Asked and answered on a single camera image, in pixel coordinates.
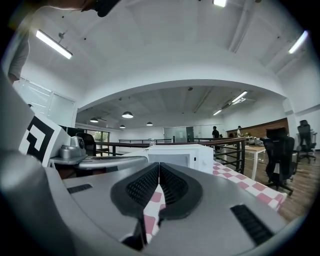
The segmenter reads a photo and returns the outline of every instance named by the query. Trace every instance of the office chair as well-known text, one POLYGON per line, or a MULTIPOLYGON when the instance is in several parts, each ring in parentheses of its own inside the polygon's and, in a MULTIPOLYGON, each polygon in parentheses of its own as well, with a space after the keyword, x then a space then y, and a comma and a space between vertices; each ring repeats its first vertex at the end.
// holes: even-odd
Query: office chair
POLYGON ((84 141, 84 148, 86 150, 86 154, 88 156, 96 156, 97 149, 96 149, 96 142, 94 137, 88 133, 78 132, 75 136, 78 136, 83 139, 84 141))
POLYGON ((312 149, 314 149, 317 144, 311 142, 311 128, 307 120, 300 121, 300 126, 297 128, 300 135, 300 152, 305 153, 304 155, 301 155, 298 160, 307 158, 308 164, 310 164, 310 158, 313 158, 313 160, 316 161, 316 157, 314 155, 310 155, 309 153, 314 152, 312 149))
POLYGON ((286 128, 267 129, 267 138, 260 138, 268 154, 269 162, 266 166, 266 174, 269 177, 267 187, 284 188, 292 195, 293 190, 286 186, 287 179, 297 171, 297 163, 292 162, 292 154, 295 147, 295 139, 288 137, 286 128), (276 165, 279 164, 279 173, 274 173, 276 165))

